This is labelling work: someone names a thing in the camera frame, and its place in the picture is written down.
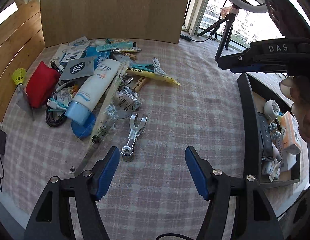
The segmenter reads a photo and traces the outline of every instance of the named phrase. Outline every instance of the coiled white cable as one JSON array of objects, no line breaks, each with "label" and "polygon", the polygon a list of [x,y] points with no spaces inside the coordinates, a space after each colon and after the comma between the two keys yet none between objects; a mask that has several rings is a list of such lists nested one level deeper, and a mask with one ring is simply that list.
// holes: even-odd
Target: coiled white cable
[{"label": "coiled white cable", "polygon": [[153,66],[154,66],[154,74],[156,75],[167,75],[164,70],[161,69],[159,60],[157,58],[153,58],[152,60]]}]

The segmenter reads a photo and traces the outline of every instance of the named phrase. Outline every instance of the open storage box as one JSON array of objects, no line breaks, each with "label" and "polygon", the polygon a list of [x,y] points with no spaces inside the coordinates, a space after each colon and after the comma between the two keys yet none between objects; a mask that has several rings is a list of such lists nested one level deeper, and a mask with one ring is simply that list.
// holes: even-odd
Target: open storage box
[{"label": "open storage box", "polygon": [[286,186],[299,182],[300,154],[296,155],[297,163],[289,170],[281,172],[279,180],[270,182],[268,176],[261,174],[263,146],[259,132],[257,112],[263,111],[263,104],[268,100],[275,100],[280,110],[290,112],[290,106],[275,92],[265,86],[253,76],[242,73],[237,79],[242,101],[242,112],[245,128],[245,161],[243,176],[253,175],[258,179],[261,188]]}]

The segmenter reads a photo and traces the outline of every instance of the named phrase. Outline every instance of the tripod leg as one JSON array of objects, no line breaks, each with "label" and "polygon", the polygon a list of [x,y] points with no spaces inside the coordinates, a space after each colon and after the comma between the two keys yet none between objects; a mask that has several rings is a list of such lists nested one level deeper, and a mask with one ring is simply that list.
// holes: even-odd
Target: tripod leg
[{"label": "tripod leg", "polygon": [[226,40],[226,44],[225,44],[225,50],[228,50],[230,39],[231,39],[232,33],[233,33],[233,27],[234,27],[234,23],[232,23],[232,27],[230,28],[230,32],[228,34],[228,37],[227,37],[227,40]]},{"label": "tripod leg", "polygon": [[225,30],[224,30],[223,36],[220,40],[220,44],[219,44],[219,47],[218,47],[217,52],[216,52],[215,61],[217,61],[219,59],[219,57],[221,56],[221,53],[223,52],[226,40],[228,38],[228,35],[229,35],[229,32],[230,32],[232,26],[233,26],[233,23],[231,21],[226,22]]},{"label": "tripod leg", "polygon": [[201,33],[197,34],[197,37],[203,36],[203,35],[206,34],[207,32],[212,31],[212,30],[215,28],[215,26],[218,25],[218,22],[219,22],[219,24],[222,24],[222,23],[224,23],[225,21],[227,21],[226,18],[225,18],[225,19],[220,19],[219,21],[217,21],[217,22],[215,22],[214,24],[212,24],[211,26],[209,26],[207,29],[203,30]]}]

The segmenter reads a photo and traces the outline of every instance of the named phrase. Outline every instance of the yellow wrapper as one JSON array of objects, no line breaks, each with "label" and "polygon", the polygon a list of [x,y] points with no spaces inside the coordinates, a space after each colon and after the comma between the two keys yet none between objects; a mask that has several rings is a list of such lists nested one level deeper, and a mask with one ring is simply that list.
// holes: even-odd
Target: yellow wrapper
[{"label": "yellow wrapper", "polygon": [[179,82],[177,82],[176,80],[174,80],[173,78],[171,78],[169,76],[160,76],[160,75],[156,75],[154,73],[144,71],[144,70],[140,70],[140,69],[127,68],[126,73],[134,74],[134,75],[138,75],[138,76],[142,76],[142,77],[148,77],[148,78],[152,78],[152,79],[156,79],[156,80],[166,81],[168,83],[180,86]]}]

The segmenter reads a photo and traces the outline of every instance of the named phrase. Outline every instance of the plaid tablecloth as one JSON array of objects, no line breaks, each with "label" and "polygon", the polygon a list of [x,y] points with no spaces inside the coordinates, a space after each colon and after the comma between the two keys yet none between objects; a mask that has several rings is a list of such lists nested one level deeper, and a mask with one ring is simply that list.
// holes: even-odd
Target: plaid tablecloth
[{"label": "plaid tablecloth", "polygon": [[[196,238],[209,203],[197,193],[185,163],[185,149],[193,145],[214,168],[242,177],[244,125],[239,75],[218,68],[214,57],[219,43],[215,41],[180,40],[178,45],[135,41],[142,49],[137,55],[139,62],[157,57],[163,70],[181,86],[150,81],[142,88],[145,103],[139,113],[149,118],[137,139],[134,161],[120,160],[108,194],[97,206],[110,239],[155,239],[169,232]],[[44,49],[27,76],[41,60],[48,65],[57,48]],[[224,53],[235,52],[229,49]],[[254,75],[281,95],[278,75]],[[51,128],[45,122],[45,107],[34,111],[33,122],[15,103],[13,96],[3,121],[7,133],[3,189],[19,208],[31,214],[50,177],[72,177],[69,170],[82,160],[86,144],[73,135],[69,120]],[[118,121],[87,168],[103,158],[111,146],[122,147],[128,133],[128,119]],[[301,181],[309,172],[305,145]],[[278,209],[297,185],[267,190],[273,208]],[[82,239],[75,209],[71,199],[74,230],[77,239]],[[234,209],[231,197],[224,239],[230,238]]]}]

